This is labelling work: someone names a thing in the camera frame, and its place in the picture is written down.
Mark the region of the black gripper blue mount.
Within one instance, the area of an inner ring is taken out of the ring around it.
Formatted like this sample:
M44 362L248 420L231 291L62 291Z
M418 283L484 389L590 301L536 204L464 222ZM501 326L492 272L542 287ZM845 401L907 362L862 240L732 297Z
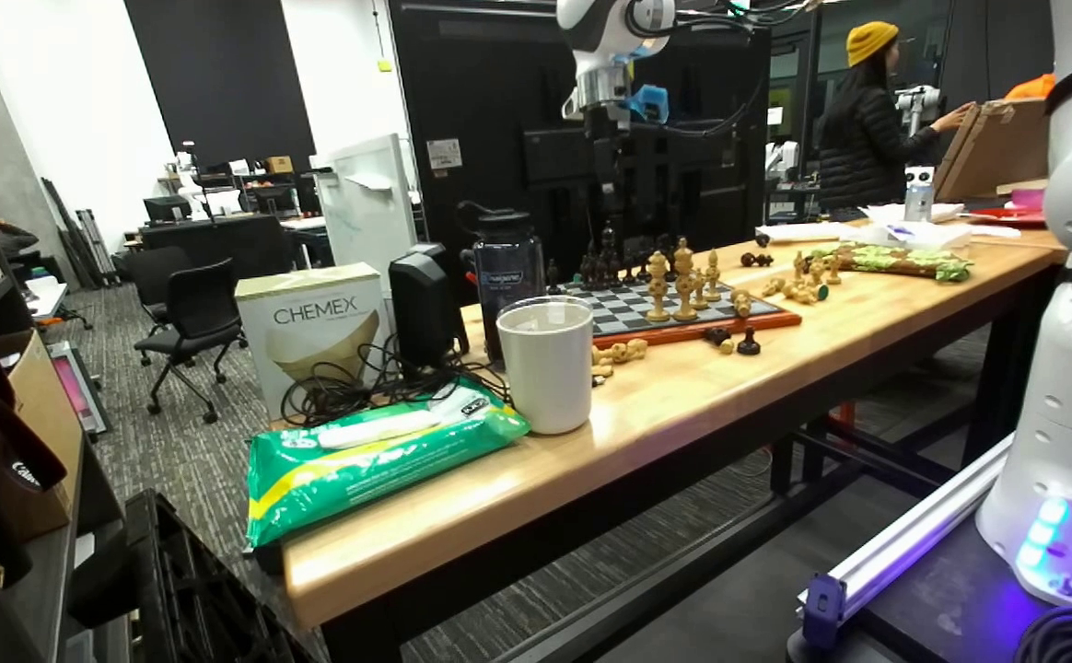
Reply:
M561 104L561 116L582 120L592 110L600 110L614 126L631 126L631 120L666 126L669 93L662 83L637 80L635 55L578 53L574 83L566 99Z

